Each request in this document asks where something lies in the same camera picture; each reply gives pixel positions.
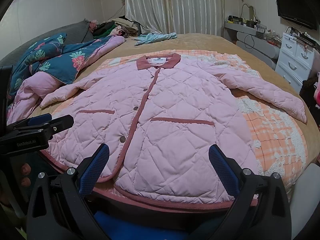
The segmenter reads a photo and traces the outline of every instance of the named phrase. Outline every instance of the pink blanket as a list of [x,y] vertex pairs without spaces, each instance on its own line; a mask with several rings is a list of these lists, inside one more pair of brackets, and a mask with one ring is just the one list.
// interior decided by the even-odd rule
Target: pink blanket
[[[100,57],[112,51],[124,42],[124,37],[112,37],[106,44],[94,51],[81,69],[90,66]],[[45,72],[37,72],[33,76],[24,80],[17,92],[14,102],[10,105],[7,124],[27,118],[46,95],[54,92],[62,85],[63,83],[61,81]]]

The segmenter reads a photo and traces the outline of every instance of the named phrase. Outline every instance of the wall-mounted tv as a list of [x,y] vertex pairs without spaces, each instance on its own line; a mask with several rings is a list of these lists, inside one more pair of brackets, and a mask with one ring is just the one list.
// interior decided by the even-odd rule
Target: wall-mounted tv
[[283,19],[316,30],[318,23],[305,0],[277,0],[278,15]]

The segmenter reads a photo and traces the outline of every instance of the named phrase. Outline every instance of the light blue cloth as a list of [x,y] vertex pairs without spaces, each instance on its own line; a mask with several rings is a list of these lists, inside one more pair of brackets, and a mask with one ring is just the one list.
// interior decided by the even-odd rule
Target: light blue cloth
[[165,41],[170,39],[175,39],[177,37],[176,33],[170,33],[170,34],[153,34],[149,33],[147,35],[141,34],[139,37],[134,38],[135,41],[138,41],[135,46],[141,45],[141,44],[148,44],[153,43],[157,41]]

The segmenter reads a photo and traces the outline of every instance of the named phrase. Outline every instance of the dark pink collar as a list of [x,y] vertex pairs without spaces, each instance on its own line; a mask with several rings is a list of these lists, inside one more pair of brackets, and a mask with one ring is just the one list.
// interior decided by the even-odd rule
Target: dark pink collar
[[181,55],[177,53],[173,53],[170,55],[160,55],[160,56],[142,56],[137,59],[137,68],[138,70],[147,69],[150,67],[157,67],[156,65],[152,65],[148,62],[147,59],[150,58],[156,58],[156,57],[171,57],[166,63],[160,65],[161,68],[173,68],[175,65],[177,65],[181,59]]

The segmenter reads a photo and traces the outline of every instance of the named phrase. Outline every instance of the curtain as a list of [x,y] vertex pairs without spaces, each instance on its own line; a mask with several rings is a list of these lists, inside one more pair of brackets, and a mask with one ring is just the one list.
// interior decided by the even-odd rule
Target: curtain
[[144,32],[205,33],[221,36],[223,0],[125,0],[125,15]]

